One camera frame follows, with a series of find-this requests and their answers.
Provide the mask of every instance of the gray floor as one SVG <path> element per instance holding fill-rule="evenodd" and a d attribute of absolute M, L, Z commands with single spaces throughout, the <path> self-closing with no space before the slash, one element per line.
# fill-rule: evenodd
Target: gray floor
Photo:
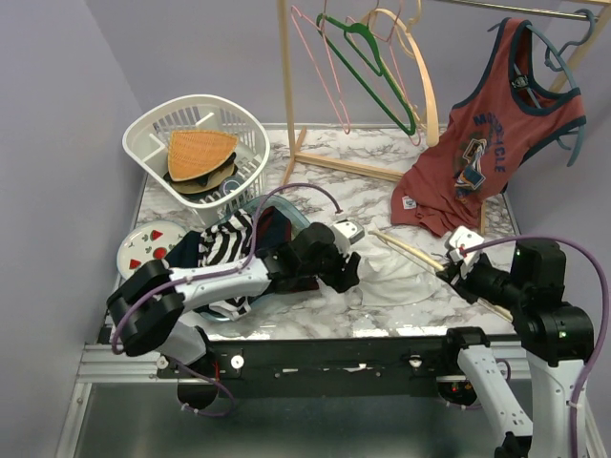
<path fill-rule="evenodd" d="M 530 385 L 513 385 L 531 412 Z M 491 458 L 482 410 L 400 397 L 240 401 L 226 419 L 181 412 L 169 385 L 102 385 L 90 401 L 81 458 Z"/>

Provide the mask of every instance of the tank top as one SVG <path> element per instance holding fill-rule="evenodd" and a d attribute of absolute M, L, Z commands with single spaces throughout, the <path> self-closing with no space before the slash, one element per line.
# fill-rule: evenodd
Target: tank top
<path fill-rule="evenodd" d="M 460 225 L 477 227 L 482 202 L 502 192 L 523 161 L 585 124 L 579 88 L 556 94 L 535 81 L 530 24 L 501 22 L 475 91 L 453 106 L 439 143 L 420 155 L 394 189 L 392 224 L 421 225 L 438 237 Z"/>

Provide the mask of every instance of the black and white striped fabric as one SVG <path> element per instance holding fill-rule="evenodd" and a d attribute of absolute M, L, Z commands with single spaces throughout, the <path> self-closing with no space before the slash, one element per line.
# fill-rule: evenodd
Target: black and white striped fabric
<path fill-rule="evenodd" d="M 244 210 L 239 210 L 228 221 L 209 227 L 201 233 L 199 267 L 225 264 L 244 258 L 252 242 L 252 217 Z M 205 308 L 231 320 L 236 320 L 250 311 L 247 297 L 210 303 Z"/>

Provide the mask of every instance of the green hanger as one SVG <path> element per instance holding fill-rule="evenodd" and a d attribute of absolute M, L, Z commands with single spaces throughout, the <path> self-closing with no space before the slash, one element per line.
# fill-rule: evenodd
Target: green hanger
<path fill-rule="evenodd" d="M 365 81 L 365 79 L 363 79 L 361 74 L 359 74 L 354 69 L 354 67 L 352 67 L 352 64 L 350 64 L 346 60 L 346 58 L 344 57 L 342 52 L 340 50 L 338 50 L 335 47 L 335 45 L 333 44 L 333 42 L 331 40 L 329 40 L 328 37 L 325 35 L 325 40 L 327 41 L 329 47 L 333 50 L 333 52 L 335 52 L 335 55 L 337 55 L 339 57 L 339 59 L 342 61 L 342 63 L 348 68 L 348 70 L 350 70 L 350 73 L 352 73 L 352 75 L 356 78 L 356 80 L 359 83 L 361 83 L 361 86 L 363 86 L 365 88 L 365 90 L 369 93 L 371 98 L 373 98 L 373 100 L 375 100 L 375 102 L 380 106 L 380 108 L 382 110 L 384 110 L 384 113 L 386 113 L 389 116 L 389 118 L 392 119 L 395 122 L 395 124 L 401 128 L 401 130 L 403 132 L 405 132 L 407 135 L 413 135 L 416 132 L 416 123 L 415 123 L 415 120 L 413 118 L 413 113 L 411 112 L 410 105 L 408 105 L 405 102 L 405 100 L 403 99 L 403 95 L 401 93 L 401 90 L 399 89 L 399 87 L 396 84 L 396 81 L 394 81 L 394 78 L 390 74 L 388 67 L 382 61 L 382 59 L 380 57 L 380 49 L 378 48 L 377 41 L 375 39 L 375 36 L 373 36 L 373 33 L 371 33 L 371 31 L 369 30 L 369 27 L 366 26 L 365 24 L 361 24 L 360 22 L 355 22 L 354 24 L 348 25 L 348 24 L 345 24 L 345 23 L 343 23 L 341 21 L 338 21 L 337 19 L 335 19 L 335 18 L 333 18 L 331 16 L 328 16 L 328 15 L 325 15 L 323 13 L 320 13 L 318 15 L 318 17 L 316 18 L 316 26 L 318 26 L 319 29 L 320 29 L 321 21 L 322 21 L 323 18 L 325 18 L 325 22 L 328 22 L 332 26 L 335 26 L 338 29 L 344 31 L 344 38 L 350 44 L 350 46 L 356 51 L 356 53 L 359 55 L 359 57 L 361 57 L 361 59 L 363 59 L 363 61 L 368 65 L 368 67 L 377 76 L 384 76 L 384 79 L 386 79 L 387 83 L 389 83 L 390 88 L 394 92 L 394 95 L 399 99 L 399 102 L 401 103 L 401 106 L 407 112 L 408 118 L 410 119 L 410 127 L 407 127 L 403 122 L 401 122 L 401 120 L 397 116 L 395 116 L 392 113 L 392 111 L 389 109 L 389 107 L 386 106 L 386 104 L 380 99 L 380 97 L 375 93 L 375 91 L 369 86 L 367 81 Z M 369 61 L 369 59 L 361 52 L 361 50 L 358 49 L 356 44 L 354 44 L 354 40 L 352 40 L 352 39 L 350 39 L 348 37 L 348 35 L 352 34 L 352 33 L 357 33 L 357 34 L 361 35 L 363 38 L 365 38 L 365 41 L 367 42 L 367 44 L 371 48 L 371 52 L 373 53 L 373 58 L 375 59 L 375 63 L 377 64 L 377 67 L 374 66 Z"/>

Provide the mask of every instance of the wooden clothes rack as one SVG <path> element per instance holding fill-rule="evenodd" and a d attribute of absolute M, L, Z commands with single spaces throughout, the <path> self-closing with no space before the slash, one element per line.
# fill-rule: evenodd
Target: wooden clothes rack
<path fill-rule="evenodd" d="M 539 10 L 533 8 L 523 7 L 511 7 L 505 5 L 497 5 L 491 3 L 478 2 L 475 0 L 429 0 L 444 3 L 454 3 L 456 5 L 464 5 L 473 8 L 483 8 L 490 10 L 505 10 L 519 14 L 531 14 L 538 16 L 556 17 L 562 19 L 572 19 L 579 21 L 587 21 L 585 14 L 573 13 L 573 12 L 561 12 L 553 10 Z M 567 61 L 568 67 L 574 71 L 583 57 L 590 51 L 590 48 L 602 33 L 602 30 L 611 19 L 611 0 L 575 0 L 574 3 L 589 4 L 595 6 L 601 6 L 599 15 L 597 16 L 597 26 L 590 39 L 583 45 L 577 47 Z M 315 155 L 312 153 L 304 153 L 301 151 L 304 139 L 306 138 L 306 127 L 302 128 L 295 139 L 295 117 L 293 110 L 293 90 L 292 90 L 292 78 L 291 78 L 291 66 L 290 66 L 290 43 L 288 39 L 288 15 L 286 8 L 286 0 L 277 0 L 276 3 L 278 10 L 278 25 L 280 30 L 280 43 L 282 52 L 282 63 L 283 63 L 283 81 L 284 81 L 284 104 L 286 109 L 286 125 L 288 129 L 288 148 L 290 151 L 290 158 L 286 171 L 284 172 L 282 184 L 287 184 L 290 175 L 295 167 L 295 162 L 301 162 L 303 164 L 318 165 L 321 167 L 327 167 L 329 169 L 339 170 L 342 172 L 348 172 L 351 174 L 363 175 L 366 177 L 375 177 L 385 179 L 388 181 L 399 181 L 404 175 L 404 172 L 398 172 L 396 170 L 384 169 L 381 167 L 374 167 L 371 165 L 360 164 L 358 162 L 352 162 L 344 159 L 335 159 L 332 157 Z M 560 73 L 554 83 L 550 87 L 550 91 L 557 93 L 564 83 L 566 82 L 566 75 L 564 72 Z M 483 233 L 483 227 L 485 219 L 482 218 L 481 230 Z"/>

